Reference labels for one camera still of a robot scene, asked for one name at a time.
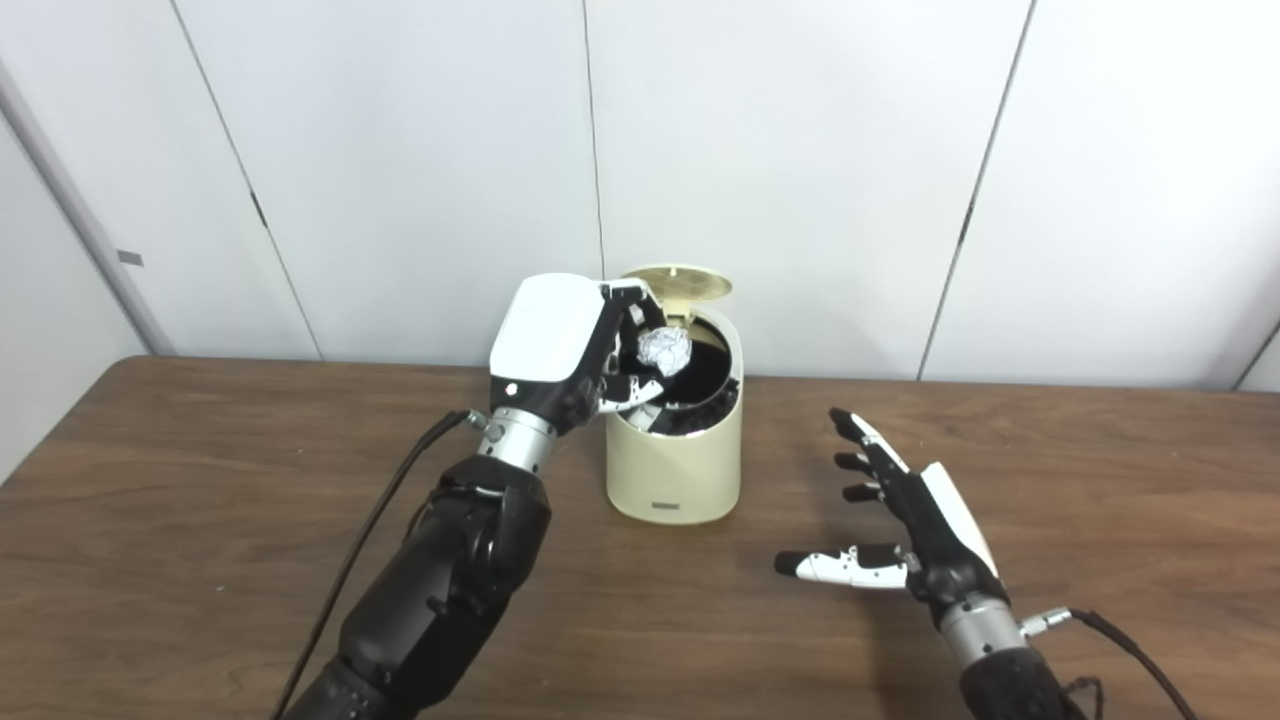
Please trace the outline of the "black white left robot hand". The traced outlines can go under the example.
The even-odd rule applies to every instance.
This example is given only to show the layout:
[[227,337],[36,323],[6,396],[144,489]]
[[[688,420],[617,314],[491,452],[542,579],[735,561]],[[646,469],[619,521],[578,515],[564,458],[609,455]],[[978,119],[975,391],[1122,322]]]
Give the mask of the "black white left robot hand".
[[639,341],[666,325],[645,281],[531,275],[517,288],[492,347],[490,407],[531,414],[567,436],[600,413],[654,401],[675,380],[639,366]]

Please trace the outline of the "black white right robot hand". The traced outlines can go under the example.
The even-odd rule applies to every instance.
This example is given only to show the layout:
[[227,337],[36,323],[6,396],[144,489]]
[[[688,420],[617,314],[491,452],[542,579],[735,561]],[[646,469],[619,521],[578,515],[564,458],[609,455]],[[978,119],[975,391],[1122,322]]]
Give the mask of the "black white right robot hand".
[[954,607],[973,607],[982,598],[1007,602],[989,546],[943,464],[913,469],[863,416],[832,407],[829,419],[837,434],[858,447],[836,454],[835,464],[865,478],[845,487],[844,500],[886,507],[908,542],[780,551],[774,571],[855,589],[906,591],[929,609],[936,625]]

